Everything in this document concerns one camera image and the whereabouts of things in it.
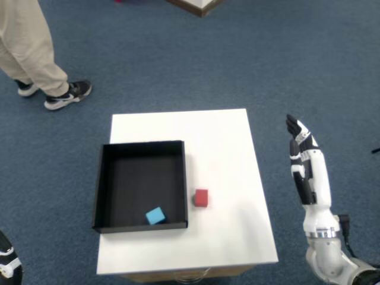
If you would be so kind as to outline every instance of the beige pants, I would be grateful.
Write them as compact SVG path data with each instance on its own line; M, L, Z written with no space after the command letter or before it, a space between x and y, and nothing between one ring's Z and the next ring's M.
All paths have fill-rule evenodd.
M37 0L0 0L0 68L50 96L67 92L67 75L54 63L52 37Z

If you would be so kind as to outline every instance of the shoe sole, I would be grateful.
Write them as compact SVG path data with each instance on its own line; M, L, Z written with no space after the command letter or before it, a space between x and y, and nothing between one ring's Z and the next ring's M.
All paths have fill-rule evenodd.
M71 103L78 103L78 102L82 101L91 93L92 89L93 89L93 87L90 86L90 88L87 90L86 93L84 93L83 95L78 96L72 100L60 101L60 102L55 103L55 104L49 104L48 102L45 101L45 103L43 105L49 111L56 111L56 110L62 109L63 107L66 107L67 105L69 105Z
M38 91L38 87L33 84L29 89L27 90L22 90L22 89L18 89L18 95L20 95L21 97L30 97L32 96L35 92Z

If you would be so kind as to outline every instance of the sneaker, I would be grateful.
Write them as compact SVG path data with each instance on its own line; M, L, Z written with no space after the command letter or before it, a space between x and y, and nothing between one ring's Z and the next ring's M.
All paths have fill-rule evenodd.
M19 80L15 80L18 85L18 95L22 97L32 96L39 88L34 83L25 84Z
M69 90L65 94L59 97L46 95L44 106L50 111L58 110L71 103L82 101L91 91L92 85L88 80L69 83Z

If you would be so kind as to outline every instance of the white tabletop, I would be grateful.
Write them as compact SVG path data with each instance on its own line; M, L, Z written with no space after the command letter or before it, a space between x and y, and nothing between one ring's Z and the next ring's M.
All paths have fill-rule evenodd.
M277 262L245 109L114 115L110 143L183 140L187 229L100 235L98 274ZM194 207L207 188L207 208Z

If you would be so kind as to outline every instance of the red cube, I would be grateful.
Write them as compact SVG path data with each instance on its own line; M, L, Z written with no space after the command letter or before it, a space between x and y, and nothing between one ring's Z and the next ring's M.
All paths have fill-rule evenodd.
M197 189L195 191L195 206L196 207L207 207L208 204L208 190L207 189Z

